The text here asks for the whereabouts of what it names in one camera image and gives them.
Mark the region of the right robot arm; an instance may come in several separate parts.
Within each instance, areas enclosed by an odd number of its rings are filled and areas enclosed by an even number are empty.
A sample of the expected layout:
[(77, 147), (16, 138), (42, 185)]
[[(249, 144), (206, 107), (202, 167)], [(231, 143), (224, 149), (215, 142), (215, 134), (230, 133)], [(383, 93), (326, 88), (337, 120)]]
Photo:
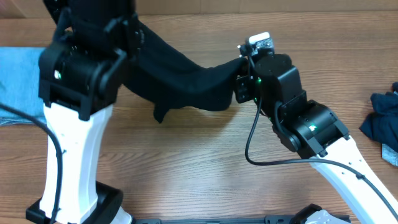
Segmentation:
[(270, 44), (244, 44), (248, 74), (239, 77), (238, 95), (254, 100), (281, 143), (298, 159), (257, 162), (255, 166), (308, 163), (339, 193), (361, 223), (397, 223), (397, 200), (373, 172), (348, 128), (327, 106), (307, 99), (298, 69)]

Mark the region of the black garment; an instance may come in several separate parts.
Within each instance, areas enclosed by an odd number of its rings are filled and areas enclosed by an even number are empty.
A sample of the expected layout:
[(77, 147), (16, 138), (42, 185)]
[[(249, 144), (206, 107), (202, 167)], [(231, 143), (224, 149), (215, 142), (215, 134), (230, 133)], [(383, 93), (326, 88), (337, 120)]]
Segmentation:
[(192, 106), (224, 111), (232, 102), (234, 79), (247, 63), (236, 58), (216, 67), (202, 67), (140, 23), (143, 43), (138, 64), (124, 86), (154, 104), (154, 119), (161, 123), (171, 109)]

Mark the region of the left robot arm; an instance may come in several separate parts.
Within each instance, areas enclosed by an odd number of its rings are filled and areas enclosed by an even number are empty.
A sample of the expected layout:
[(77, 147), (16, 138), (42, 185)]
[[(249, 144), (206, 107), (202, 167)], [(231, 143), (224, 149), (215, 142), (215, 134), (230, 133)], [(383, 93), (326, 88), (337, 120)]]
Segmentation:
[(45, 0), (56, 24), (39, 57), (39, 97), (49, 129), (43, 196), (34, 223), (132, 223), (123, 193), (96, 179), (101, 140), (143, 33), (134, 1)]

